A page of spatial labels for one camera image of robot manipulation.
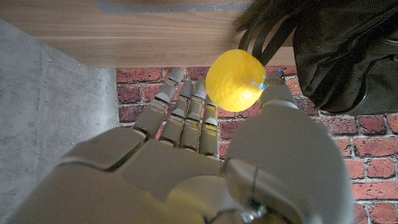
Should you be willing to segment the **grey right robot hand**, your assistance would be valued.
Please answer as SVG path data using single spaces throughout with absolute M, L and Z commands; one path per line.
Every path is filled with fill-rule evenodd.
M 330 132 L 268 74 L 260 110 L 219 160 L 216 106 L 175 69 L 132 128 L 77 144 L 10 223 L 351 223 L 353 193 Z

